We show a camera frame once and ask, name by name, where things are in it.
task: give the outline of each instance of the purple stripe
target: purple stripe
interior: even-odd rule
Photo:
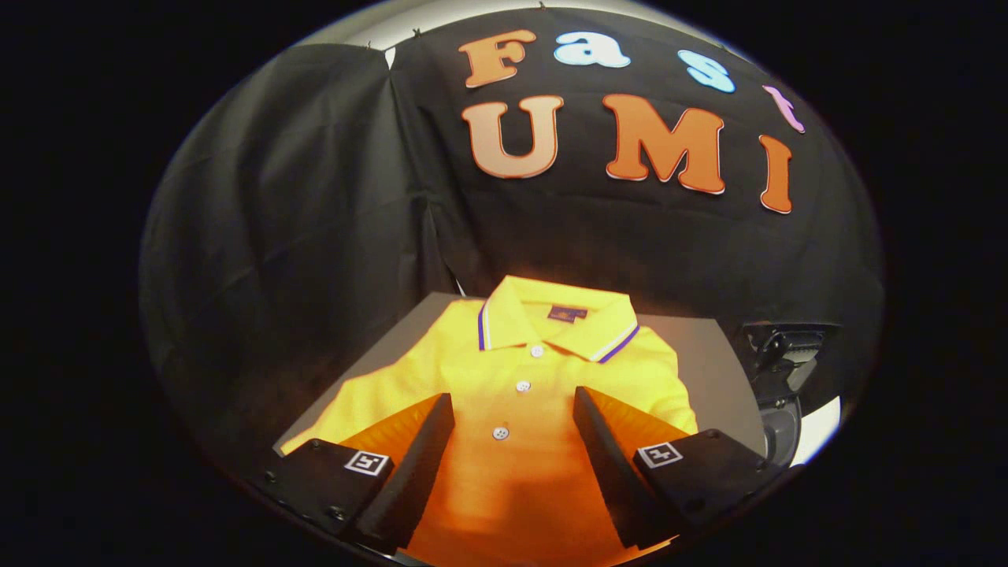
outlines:
[[[483,307],[480,308],[480,315],[477,316],[477,326],[478,332],[480,333],[480,350],[486,350],[483,345],[483,310],[487,309],[487,302],[483,302]]]
[[[630,342],[630,339],[632,339],[633,336],[637,334],[637,331],[640,331],[640,325],[637,325],[637,328],[635,328],[629,335],[627,335],[627,338],[623,339],[623,342],[621,342],[620,344],[616,345],[616,348],[614,348],[613,350],[609,351],[609,354],[603,356],[602,359],[599,360],[599,364],[604,364],[606,362],[606,360],[609,360],[610,358],[613,357],[614,354],[616,354],[617,352],[619,352],[620,350],[622,350],[623,347],[625,347],[627,345],[627,343]]]

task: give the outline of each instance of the yellow polo shirt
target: yellow polo shirt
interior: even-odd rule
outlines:
[[[675,352],[628,296],[509,275],[486,301],[453,302],[394,364],[346,380],[281,451],[341,443],[449,392],[456,427],[406,553],[436,567],[609,567],[667,544],[620,543],[574,422],[579,385],[697,433]]]

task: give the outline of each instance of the letter a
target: letter a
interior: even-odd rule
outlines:
[[[563,106],[560,97],[545,95],[529,97],[518,103],[532,122],[532,150],[515,156],[504,151],[501,116],[507,112],[502,102],[471,106],[462,112],[469,122],[469,134],[476,164],[491,176],[501,179],[534,178],[548,169],[556,159],[556,109]]]

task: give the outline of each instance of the pink letter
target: pink letter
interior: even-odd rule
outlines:
[[[794,118],[794,113],[791,112],[794,106],[792,106],[791,103],[784,98],[784,95],[781,95],[780,91],[777,89],[767,85],[763,85],[763,90],[770,93],[770,96],[773,97],[774,102],[777,103],[777,108],[780,109],[780,113],[784,115],[784,119],[787,120],[787,123],[790,124],[792,128],[797,130],[798,133],[805,133],[805,127],[801,125],[801,122],[798,122],[798,120]]]

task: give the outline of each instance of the shirt collar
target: shirt collar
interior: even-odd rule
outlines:
[[[523,302],[541,302],[590,310],[591,315],[548,339],[528,321]],[[483,303],[478,320],[480,350],[544,342],[604,363],[625,347],[640,329],[630,297],[506,275]]]

